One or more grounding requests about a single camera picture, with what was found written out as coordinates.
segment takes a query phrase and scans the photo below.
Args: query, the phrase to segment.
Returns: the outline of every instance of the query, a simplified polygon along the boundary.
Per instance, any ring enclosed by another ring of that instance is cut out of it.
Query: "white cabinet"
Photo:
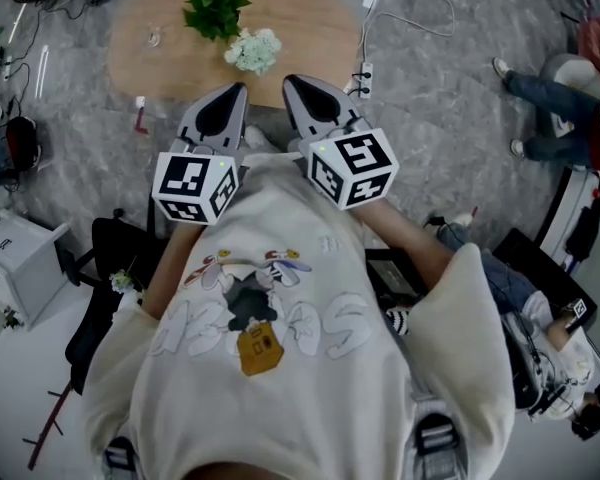
[[[27,328],[64,284],[54,243],[69,230],[54,231],[0,210],[0,307],[11,308]]]

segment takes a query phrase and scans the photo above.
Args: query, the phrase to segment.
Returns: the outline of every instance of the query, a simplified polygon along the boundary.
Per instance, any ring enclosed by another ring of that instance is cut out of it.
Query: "hair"
[[[583,441],[600,432],[600,385],[596,388],[597,404],[588,404],[571,424],[571,431]]]

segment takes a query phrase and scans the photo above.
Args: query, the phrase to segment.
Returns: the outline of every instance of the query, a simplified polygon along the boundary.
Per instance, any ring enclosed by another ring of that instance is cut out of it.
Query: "chair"
[[[93,287],[87,312],[65,351],[65,357],[71,364],[71,385],[80,395],[91,359],[109,331],[113,314],[122,298],[121,294],[112,290],[109,276],[126,270],[134,278],[136,288],[146,288],[166,247],[166,240],[155,238],[153,208],[150,201],[148,231],[123,222],[124,212],[118,209],[113,219],[93,221],[93,249],[84,256],[75,260],[70,252],[60,252],[61,264],[69,280],[76,286],[85,283]],[[95,260],[99,279],[82,272],[92,259]]]

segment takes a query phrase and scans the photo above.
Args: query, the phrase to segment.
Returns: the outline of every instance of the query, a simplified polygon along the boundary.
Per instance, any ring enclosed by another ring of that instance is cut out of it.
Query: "white shoe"
[[[280,153],[269,140],[264,132],[257,126],[249,125],[244,130],[244,141],[249,149],[258,153]]]
[[[511,68],[507,66],[507,63],[499,57],[494,57],[491,61],[491,64],[493,65],[495,72],[500,78],[502,78],[502,80],[504,80],[507,76],[507,73],[511,71]]]
[[[459,224],[463,228],[468,228],[473,222],[473,215],[470,213],[461,213],[456,215],[449,224]]]
[[[518,158],[524,158],[524,145],[521,140],[513,139],[509,143],[509,149]]]

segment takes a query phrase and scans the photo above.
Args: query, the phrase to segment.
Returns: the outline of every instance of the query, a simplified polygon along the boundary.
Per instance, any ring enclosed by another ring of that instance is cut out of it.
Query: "white cube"
[[[309,146],[309,180],[341,210],[384,197],[399,165],[384,132],[356,132]]]
[[[230,156],[160,153],[151,195],[170,220],[213,225],[237,190]]]

